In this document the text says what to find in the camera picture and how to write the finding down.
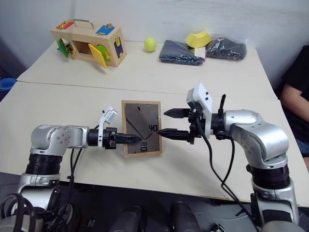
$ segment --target yellow foam block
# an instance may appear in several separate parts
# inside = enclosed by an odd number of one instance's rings
[[[107,68],[104,57],[102,55],[102,53],[96,48],[94,47],[92,44],[88,44],[90,51],[93,55],[93,58],[100,64],[102,65],[104,68]]]
[[[197,34],[190,33],[188,37],[185,39],[187,45],[193,48],[204,47],[205,45],[209,44],[210,41],[211,37],[205,31],[202,31]]]

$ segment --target toy box handle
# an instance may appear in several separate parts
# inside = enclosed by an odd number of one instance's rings
[[[91,24],[91,26],[92,26],[92,29],[94,29],[94,28],[95,28],[95,26],[93,25],[93,23],[92,23],[90,20],[85,20],[85,19],[77,19],[77,18],[75,18],[75,19],[73,19],[73,23],[74,23],[74,25],[76,26],[75,21],[80,21],[80,22],[87,22],[87,23],[90,23],[90,24]]]

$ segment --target clear plastic bag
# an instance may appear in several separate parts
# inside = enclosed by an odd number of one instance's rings
[[[189,47],[186,43],[165,40],[159,56],[161,62],[178,63],[186,65],[201,65],[205,59],[195,56],[194,48]]]
[[[226,37],[214,39],[206,46],[206,56],[210,58],[242,60],[246,54],[244,43],[236,43]]]

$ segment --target yellow tennis ball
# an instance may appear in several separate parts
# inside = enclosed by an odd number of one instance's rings
[[[155,46],[156,46],[156,43],[155,43],[154,38],[147,38],[144,42],[144,47],[146,51],[148,52],[153,52],[155,50]]]

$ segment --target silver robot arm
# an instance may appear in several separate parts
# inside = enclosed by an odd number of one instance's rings
[[[159,134],[175,140],[194,144],[201,137],[195,125],[196,119],[209,138],[211,131],[217,139],[232,137],[244,149],[252,174],[252,214],[258,226],[270,221],[287,221],[298,224],[298,208],[293,182],[289,177],[286,151],[289,146],[286,134],[269,124],[256,112],[249,110],[223,111],[225,95],[217,114],[212,113],[212,99],[202,84],[187,95],[190,109],[171,109],[164,114],[173,118],[187,117],[190,131],[162,129]]]
[[[26,171],[21,175],[17,192],[27,199],[40,219],[36,219],[35,231],[40,232],[44,221],[53,220],[59,212],[60,203],[60,163],[67,148],[87,148],[100,146],[105,149],[116,149],[116,144],[136,143],[140,137],[117,132],[117,128],[105,128],[117,112],[109,107],[100,118],[98,129],[88,126],[41,125],[31,134],[31,149]],[[1,215],[0,231],[14,231],[17,204],[11,204],[5,217]],[[27,232],[29,216],[24,215],[22,230]]]

